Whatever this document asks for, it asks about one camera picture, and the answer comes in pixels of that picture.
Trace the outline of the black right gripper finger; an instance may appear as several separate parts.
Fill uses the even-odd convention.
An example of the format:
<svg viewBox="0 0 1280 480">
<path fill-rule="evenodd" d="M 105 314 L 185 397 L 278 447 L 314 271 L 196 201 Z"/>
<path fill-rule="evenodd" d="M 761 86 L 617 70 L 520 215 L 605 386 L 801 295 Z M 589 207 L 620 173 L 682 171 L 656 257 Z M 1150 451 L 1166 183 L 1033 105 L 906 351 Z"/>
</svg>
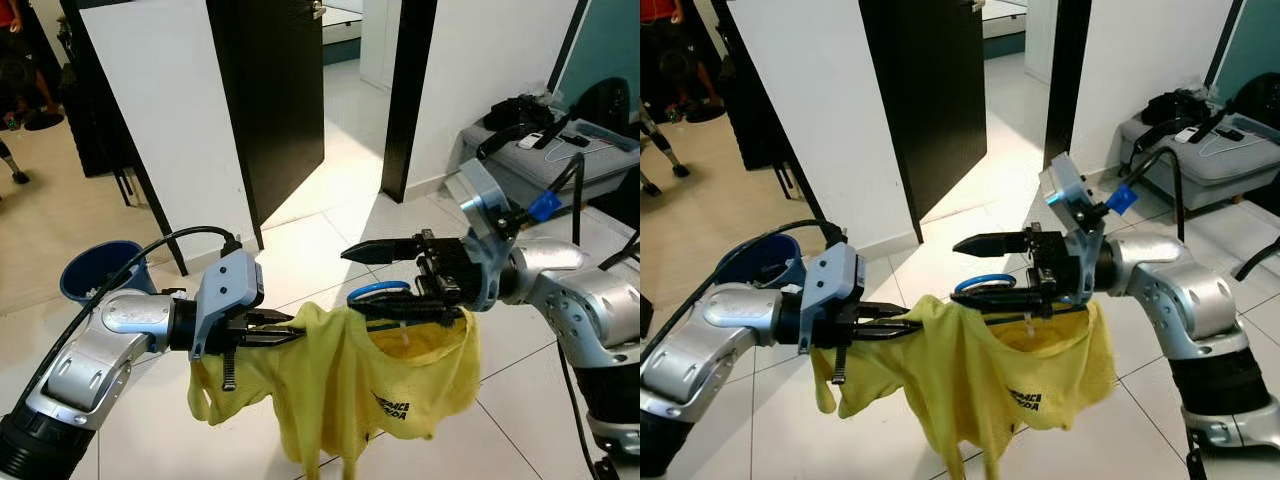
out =
<svg viewBox="0 0 1280 480">
<path fill-rule="evenodd" d="M 979 288 L 957 292 L 955 302 L 983 314 L 1050 316 L 1051 300 L 1030 288 Z"/>
<path fill-rule="evenodd" d="M 374 294 L 352 300 L 349 307 L 371 320 L 444 323 L 445 305 L 416 294 Z"/>
<path fill-rule="evenodd" d="M 1002 257 L 1009 253 L 1025 253 L 1030 250 L 1032 234 L 1019 232 L 991 232 L 972 236 L 959 241 L 952 251 L 973 257 Z"/>
<path fill-rule="evenodd" d="M 385 265 L 416 259 L 424 252 L 419 237 L 394 239 L 367 239 L 340 252 L 340 257 L 364 265 Z"/>
</svg>

